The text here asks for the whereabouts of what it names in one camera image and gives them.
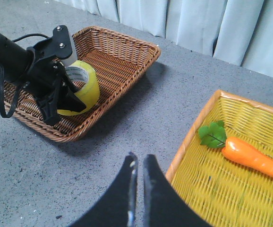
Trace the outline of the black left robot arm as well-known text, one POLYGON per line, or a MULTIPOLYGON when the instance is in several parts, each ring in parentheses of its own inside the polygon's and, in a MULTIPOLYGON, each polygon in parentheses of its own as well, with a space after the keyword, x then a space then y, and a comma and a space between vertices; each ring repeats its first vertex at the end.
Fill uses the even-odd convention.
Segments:
POLYGON ((66 73, 77 60, 72 36, 65 25, 53 35, 23 49, 0 33, 0 115, 10 118, 17 107, 20 91, 30 93, 47 125, 60 121, 57 110, 80 112, 86 104, 75 93, 78 88, 66 73))

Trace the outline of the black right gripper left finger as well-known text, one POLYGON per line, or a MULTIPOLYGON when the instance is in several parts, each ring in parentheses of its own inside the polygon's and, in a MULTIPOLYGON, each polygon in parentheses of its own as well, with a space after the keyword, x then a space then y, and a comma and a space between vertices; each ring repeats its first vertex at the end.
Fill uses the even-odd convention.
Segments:
POLYGON ((138 159, 130 152, 100 199, 71 227, 134 227, 138 159))

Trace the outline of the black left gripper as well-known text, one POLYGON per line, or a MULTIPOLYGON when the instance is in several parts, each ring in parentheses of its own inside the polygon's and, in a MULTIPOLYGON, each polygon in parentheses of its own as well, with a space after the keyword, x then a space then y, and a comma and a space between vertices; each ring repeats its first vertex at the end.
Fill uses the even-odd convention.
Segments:
POLYGON ((78 70, 67 70, 61 86, 61 76, 58 75, 61 65, 55 62, 59 58, 58 51, 59 44, 53 40, 42 40, 27 48, 32 61, 26 73, 26 80, 30 84, 25 91, 35 97, 43 122, 49 126, 60 121, 57 113, 59 92, 61 110, 80 112, 86 108, 82 98, 76 96, 80 89, 73 83, 86 83, 86 74, 78 70))

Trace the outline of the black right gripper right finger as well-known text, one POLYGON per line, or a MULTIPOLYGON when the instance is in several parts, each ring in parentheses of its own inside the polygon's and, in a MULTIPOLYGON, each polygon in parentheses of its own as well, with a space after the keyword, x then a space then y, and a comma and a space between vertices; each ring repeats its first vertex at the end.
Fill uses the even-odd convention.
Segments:
POLYGON ((175 192, 155 155, 144 160, 144 227, 209 227, 175 192))

